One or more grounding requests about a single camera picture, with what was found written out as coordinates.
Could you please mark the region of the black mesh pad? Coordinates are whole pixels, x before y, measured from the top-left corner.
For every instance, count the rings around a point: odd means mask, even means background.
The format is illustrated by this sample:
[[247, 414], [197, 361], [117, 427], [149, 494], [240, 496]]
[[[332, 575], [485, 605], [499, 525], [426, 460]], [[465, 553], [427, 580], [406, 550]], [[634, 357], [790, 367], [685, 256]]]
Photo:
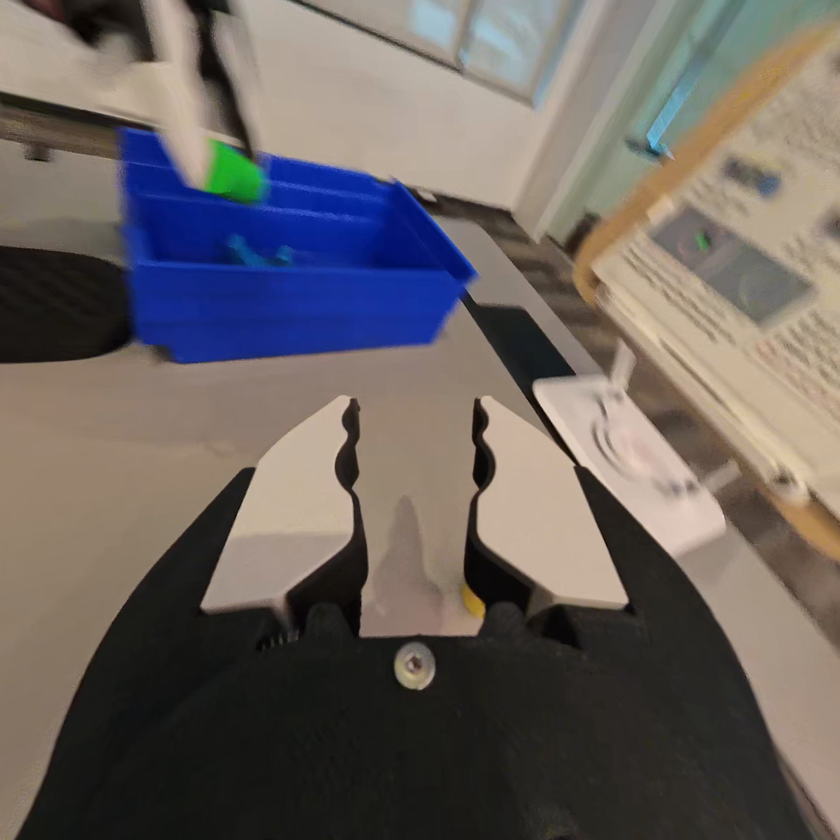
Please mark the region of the black mesh pad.
[[1, 363], [81, 361], [133, 337], [128, 281], [111, 261], [1, 247]]

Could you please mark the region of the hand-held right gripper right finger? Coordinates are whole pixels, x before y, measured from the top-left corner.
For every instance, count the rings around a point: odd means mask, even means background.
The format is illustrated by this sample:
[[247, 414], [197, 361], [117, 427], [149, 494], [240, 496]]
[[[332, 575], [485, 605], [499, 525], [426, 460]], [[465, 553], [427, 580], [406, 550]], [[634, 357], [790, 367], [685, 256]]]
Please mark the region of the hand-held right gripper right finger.
[[490, 396], [472, 420], [476, 494], [465, 544], [465, 602], [622, 611], [625, 587], [575, 463], [551, 437]]

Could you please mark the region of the glass window panel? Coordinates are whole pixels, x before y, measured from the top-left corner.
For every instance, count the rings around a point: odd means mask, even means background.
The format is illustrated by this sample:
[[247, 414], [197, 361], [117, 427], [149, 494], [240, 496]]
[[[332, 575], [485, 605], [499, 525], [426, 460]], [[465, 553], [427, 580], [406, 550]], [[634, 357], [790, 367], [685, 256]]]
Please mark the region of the glass window panel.
[[536, 106], [581, 1], [300, 1], [311, 11]]

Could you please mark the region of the blue plastic bin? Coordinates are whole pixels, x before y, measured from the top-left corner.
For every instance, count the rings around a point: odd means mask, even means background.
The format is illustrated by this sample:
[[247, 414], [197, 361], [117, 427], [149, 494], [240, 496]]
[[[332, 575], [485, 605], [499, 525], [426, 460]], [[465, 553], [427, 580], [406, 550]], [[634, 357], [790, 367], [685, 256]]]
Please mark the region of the blue plastic bin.
[[[134, 333], [173, 361], [429, 344], [477, 277], [400, 182], [271, 156], [243, 205], [186, 187], [153, 132], [121, 129], [119, 152]], [[230, 235], [301, 264], [231, 266]]]

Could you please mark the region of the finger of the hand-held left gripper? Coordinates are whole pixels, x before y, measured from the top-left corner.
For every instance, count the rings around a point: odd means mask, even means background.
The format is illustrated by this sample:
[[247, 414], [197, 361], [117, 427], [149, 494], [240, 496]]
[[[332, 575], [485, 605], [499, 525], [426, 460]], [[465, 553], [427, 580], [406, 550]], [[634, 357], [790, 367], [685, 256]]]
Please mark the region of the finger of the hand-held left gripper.
[[140, 63], [143, 98], [182, 180], [203, 192], [214, 151], [196, 16], [183, 1], [141, 1], [140, 12], [148, 41]]
[[245, 152], [263, 150], [259, 73], [247, 20], [239, 2], [213, 2], [211, 49], [220, 113], [228, 135]]

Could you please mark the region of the green cylinder block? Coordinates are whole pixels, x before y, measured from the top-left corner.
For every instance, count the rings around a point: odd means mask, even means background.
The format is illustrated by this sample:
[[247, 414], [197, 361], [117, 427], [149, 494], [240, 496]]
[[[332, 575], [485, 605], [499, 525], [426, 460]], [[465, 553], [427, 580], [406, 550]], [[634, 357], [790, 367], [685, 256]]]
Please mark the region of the green cylinder block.
[[264, 169], [240, 150], [210, 139], [209, 161], [202, 190], [232, 203], [260, 204], [269, 190]]

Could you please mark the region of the blue arch block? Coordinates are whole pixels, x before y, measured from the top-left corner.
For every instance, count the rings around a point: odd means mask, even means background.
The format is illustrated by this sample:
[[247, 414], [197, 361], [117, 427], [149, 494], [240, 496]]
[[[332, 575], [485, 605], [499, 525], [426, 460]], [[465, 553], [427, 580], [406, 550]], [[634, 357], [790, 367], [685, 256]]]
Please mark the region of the blue arch block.
[[229, 265], [257, 269], [287, 269], [299, 267], [300, 259], [293, 248], [281, 245], [274, 249], [260, 249], [252, 246], [240, 234], [231, 234], [224, 241], [224, 250]]

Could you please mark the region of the printed instruction sheet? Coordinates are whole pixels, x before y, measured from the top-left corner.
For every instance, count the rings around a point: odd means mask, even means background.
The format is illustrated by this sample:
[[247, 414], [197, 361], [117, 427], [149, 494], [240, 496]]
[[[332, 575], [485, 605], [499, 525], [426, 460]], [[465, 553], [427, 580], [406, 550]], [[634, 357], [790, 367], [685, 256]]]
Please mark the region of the printed instruction sheet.
[[838, 22], [702, 126], [591, 258], [596, 299], [777, 497], [838, 518]]

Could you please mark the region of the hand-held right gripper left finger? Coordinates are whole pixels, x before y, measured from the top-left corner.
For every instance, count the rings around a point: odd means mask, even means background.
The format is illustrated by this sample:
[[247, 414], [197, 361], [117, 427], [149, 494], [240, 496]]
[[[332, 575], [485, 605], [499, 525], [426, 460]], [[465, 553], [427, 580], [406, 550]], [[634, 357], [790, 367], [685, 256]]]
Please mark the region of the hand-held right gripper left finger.
[[361, 614], [367, 547], [356, 446], [358, 401], [341, 395], [258, 461], [206, 588], [206, 614], [267, 608], [304, 619], [315, 604]]

